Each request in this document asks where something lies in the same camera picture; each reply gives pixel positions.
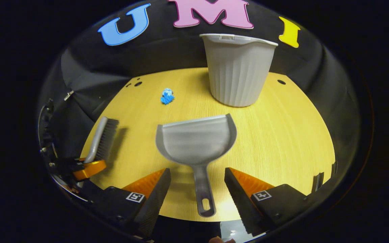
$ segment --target pink letter m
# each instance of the pink letter m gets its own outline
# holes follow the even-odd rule
[[[168,0],[175,2],[178,11],[178,20],[173,26],[178,28],[196,26],[200,20],[195,19],[193,11],[196,11],[208,24],[212,25],[225,11],[226,17],[221,20],[224,25],[253,29],[253,24],[249,21],[245,6],[249,3],[243,0],[217,0],[210,3],[207,0]]]

